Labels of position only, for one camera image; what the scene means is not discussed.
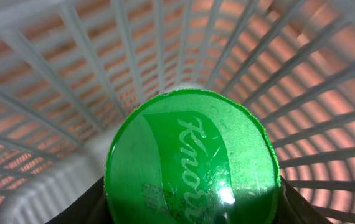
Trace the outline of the grey plastic basket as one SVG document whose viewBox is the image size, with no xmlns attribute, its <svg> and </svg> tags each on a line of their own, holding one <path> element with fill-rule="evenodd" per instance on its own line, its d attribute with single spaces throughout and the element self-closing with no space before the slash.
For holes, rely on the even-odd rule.
<svg viewBox="0 0 355 224">
<path fill-rule="evenodd" d="M 282 177 L 355 223 L 355 1 L 0 1 L 0 223 L 45 223 L 103 173 L 146 100 L 213 90 Z"/>
</svg>

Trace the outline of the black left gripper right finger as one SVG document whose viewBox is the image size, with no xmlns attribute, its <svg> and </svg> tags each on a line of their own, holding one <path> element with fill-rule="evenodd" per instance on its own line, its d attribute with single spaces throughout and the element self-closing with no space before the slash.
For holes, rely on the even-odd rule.
<svg viewBox="0 0 355 224">
<path fill-rule="evenodd" d="M 273 224 L 333 224 L 317 212 L 281 177 L 280 199 Z"/>
</svg>

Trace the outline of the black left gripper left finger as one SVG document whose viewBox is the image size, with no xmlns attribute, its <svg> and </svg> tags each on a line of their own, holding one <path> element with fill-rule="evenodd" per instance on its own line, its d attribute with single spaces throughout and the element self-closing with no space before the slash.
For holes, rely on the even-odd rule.
<svg viewBox="0 0 355 224">
<path fill-rule="evenodd" d="M 113 224 L 106 201 L 103 177 L 46 224 Z"/>
</svg>

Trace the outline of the green lid jar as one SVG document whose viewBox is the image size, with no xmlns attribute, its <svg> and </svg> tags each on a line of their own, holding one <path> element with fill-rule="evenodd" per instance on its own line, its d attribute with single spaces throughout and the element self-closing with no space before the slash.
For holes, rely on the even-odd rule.
<svg viewBox="0 0 355 224">
<path fill-rule="evenodd" d="M 135 109 L 105 164 L 115 223 L 271 223 L 280 186 L 259 120 L 198 89 L 158 95 Z"/>
</svg>

